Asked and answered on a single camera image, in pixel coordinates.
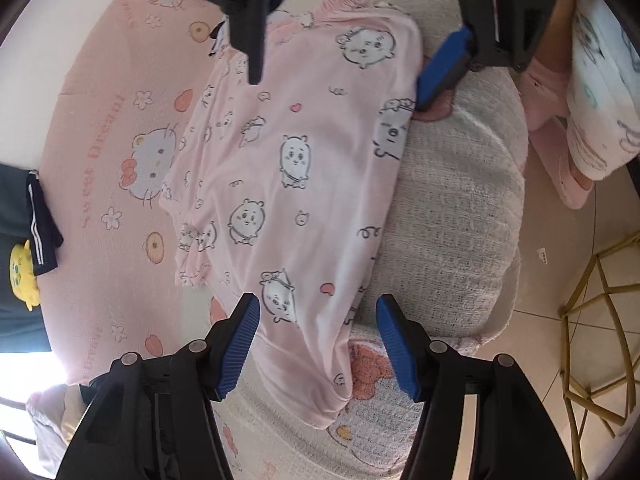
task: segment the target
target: blue gripper pad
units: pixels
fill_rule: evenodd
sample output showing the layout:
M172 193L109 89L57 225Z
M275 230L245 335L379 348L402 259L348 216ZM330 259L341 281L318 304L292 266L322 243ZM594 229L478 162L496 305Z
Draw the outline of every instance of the blue gripper pad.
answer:
M220 399L224 399L238 384L240 372L242 372L244 361L254 340L255 331L260 323L260 301L253 294L245 294L236 308L241 307L245 296L251 297L248 300L248 306L231 335L220 361L220 381L217 387Z
M460 30L449 34L440 45L427 66L418 77L416 104L418 109L424 102L433 102L444 89L453 88L466 73L467 62L471 58L469 43L474 35L463 25Z
M399 320L394 313L399 310L397 304L391 304L393 297L389 294L380 296L376 302L376 323L385 344L400 389L407 393L414 401L420 394L420 384L417 377L417 366L413 353L402 335Z

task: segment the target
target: pink bedsheet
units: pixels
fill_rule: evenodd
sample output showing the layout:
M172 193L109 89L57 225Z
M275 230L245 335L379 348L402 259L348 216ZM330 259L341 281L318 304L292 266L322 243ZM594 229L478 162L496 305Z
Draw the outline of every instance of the pink bedsheet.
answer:
M212 70L209 32L221 18L202 0L115 0L67 75L40 168L65 243L60 267L38 284L69 381L127 351L159 356L186 343L177 241L158 196Z

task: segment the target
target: small white tag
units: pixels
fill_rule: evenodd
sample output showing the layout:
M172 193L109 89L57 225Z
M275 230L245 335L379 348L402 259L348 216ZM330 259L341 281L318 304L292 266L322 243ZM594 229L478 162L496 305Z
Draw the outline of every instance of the small white tag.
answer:
M539 249L536 249L536 252L538 253L540 261L545 265L548 264L548 260L546 259L546 249L544 247L540 247Z

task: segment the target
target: white stripe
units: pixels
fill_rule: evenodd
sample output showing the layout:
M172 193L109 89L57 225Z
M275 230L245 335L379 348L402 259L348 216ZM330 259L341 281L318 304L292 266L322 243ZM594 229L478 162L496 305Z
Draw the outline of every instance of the white stripe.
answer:
M36 246L36 259L38 260L39 265L44 264L44 257L42 256L42 240L40 238L40 233L38 232L38 223L36 222L36 206L33 203L33 188L32 185L29 184L29 196L31 197L31 234L33 235L33 241Z

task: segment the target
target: yellow plush toy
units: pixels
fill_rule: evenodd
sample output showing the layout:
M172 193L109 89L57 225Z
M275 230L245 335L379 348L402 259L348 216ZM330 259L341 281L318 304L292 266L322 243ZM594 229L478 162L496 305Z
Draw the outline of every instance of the yellow plush toy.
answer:
M40 304L40 290L38 290L38 283L33 273L33 261L28 240L24 247L16 245L12 249L9 258L9 277L15 297L24 301L29 310Z

